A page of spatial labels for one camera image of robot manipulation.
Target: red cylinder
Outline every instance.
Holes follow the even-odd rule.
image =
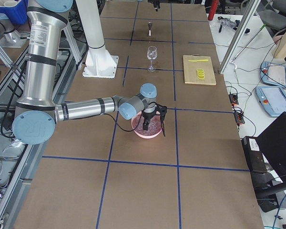
[[[211,6],[211,9],[209,12],[209,17],[208,17],[209,21],[213,20],[214,14],[217,10],[218,2],[219,2],[219,0],[213,0],[212,1],[212,6]]]

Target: wooden cutting board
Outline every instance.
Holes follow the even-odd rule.
[[[189,60],[205,60],[207,62],[190,62]],[[184,82],[191,84],[201,85],[216,85],[216,79],[212,66],[211,57],[209,56],[191,56],[183,55],[183,68],[184,68]],[[204,79],[198,79],[197,69],[202,68],[204,70]]]

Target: pink bowl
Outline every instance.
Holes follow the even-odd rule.
[[[140,116],[141,116],[141,112],[139,112],[135,117],[132,118],[133,129],[138,125]],[[153,138],[162,132],[160,116],[155,115],[151,119],[148,130],[143,130],[143,122],[144,122],[144,118],[142,116],[138,127],[134,130],[134,132],[138,136],[142,138]]]

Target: computer monitor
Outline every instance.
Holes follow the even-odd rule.
[[[256,139],[256,142],[283,183],[256,190],[257,198],[264,198],[286,190],[286,112],[283,112]]]

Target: blue crate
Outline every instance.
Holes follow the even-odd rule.
[[[5,13],[13,24],[24,24],[27,20],[28,0],[20,0],[14,7],[0,7],[0,13]]]

